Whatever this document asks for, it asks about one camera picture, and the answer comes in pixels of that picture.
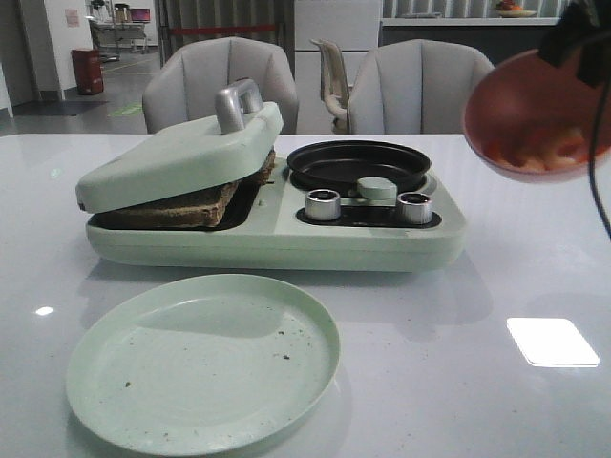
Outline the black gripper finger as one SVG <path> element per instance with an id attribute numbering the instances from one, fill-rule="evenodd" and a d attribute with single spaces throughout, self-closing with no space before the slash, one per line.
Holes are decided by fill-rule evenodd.
<path id="1" fill-rule="evenodd" d="M 570 1 L 556 25 L 545 34 L 538 56 L 559 68 L 580 51 L 576 77 L 595 88 L 610 79 L 610 2 Z"/>

